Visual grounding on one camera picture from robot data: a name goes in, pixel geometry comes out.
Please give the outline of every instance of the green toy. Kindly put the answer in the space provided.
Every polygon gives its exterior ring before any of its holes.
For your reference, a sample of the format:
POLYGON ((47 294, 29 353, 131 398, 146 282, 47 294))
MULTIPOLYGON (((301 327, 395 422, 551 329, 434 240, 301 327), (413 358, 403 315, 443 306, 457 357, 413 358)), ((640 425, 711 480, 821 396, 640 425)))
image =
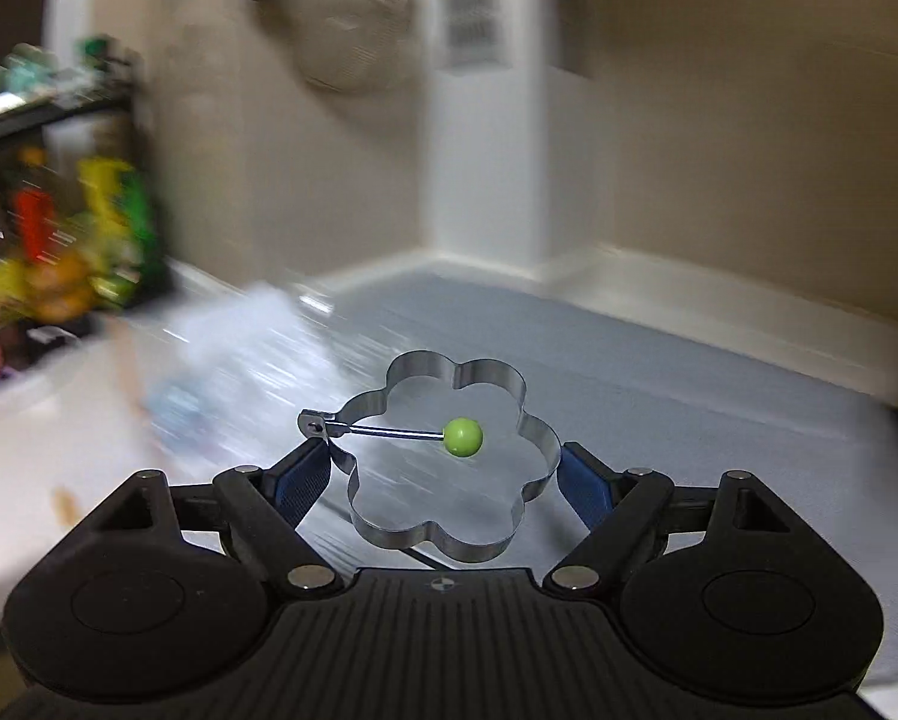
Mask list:
POLYGON ((92 288, 112 308, 125 308, 164 273, 152 208, 138 170, 121 160, 91 157, 79 163, 95 230, 92 288))
POLYGON ((109 55, 112 50, 112 38, 108 35, 95 35, 83 40, 79 44, 79 48, 83 67, 104 74, 107 70, 109 55))
POLYGON ((471 458, 482 447, 482 428, 468 416, 457 416, 442 429, 442 444, 450 455, 471 458))

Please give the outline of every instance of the white wall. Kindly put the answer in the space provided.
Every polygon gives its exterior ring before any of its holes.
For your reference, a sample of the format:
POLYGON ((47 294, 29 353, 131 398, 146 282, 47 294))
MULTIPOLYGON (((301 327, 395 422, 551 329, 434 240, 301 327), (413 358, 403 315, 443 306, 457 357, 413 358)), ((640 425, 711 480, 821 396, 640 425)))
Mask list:
POLYGON ((898 322, 898 0, 595 0, 601 237, 898 322))
POLYGON ((443 67, 428 0, 428 240, 477 265, 543 277, 594 235, 589 80, 549 67, 553 0, 501 0, 503 61, 443 67))
POLYGON ((94 1, 92 28, 148 66, 172 253, 244 284, 418 247, 420 86, 321 95, 271 16, 249 0, 94 1))

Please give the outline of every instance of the shelf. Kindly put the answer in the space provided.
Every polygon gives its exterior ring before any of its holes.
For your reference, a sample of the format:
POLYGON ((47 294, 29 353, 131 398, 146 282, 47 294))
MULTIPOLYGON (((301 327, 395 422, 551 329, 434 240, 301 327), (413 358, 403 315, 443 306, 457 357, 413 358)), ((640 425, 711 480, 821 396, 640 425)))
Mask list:
POLYGON ((109 110, 132 108, 132 87, 121 84, 112 89, 95 90, 78 100, 72 98, 52 98, 30 103, 0 114, 0 141, 26 132, 32 132, 47 124, 73 119, 87 114, 109 110))

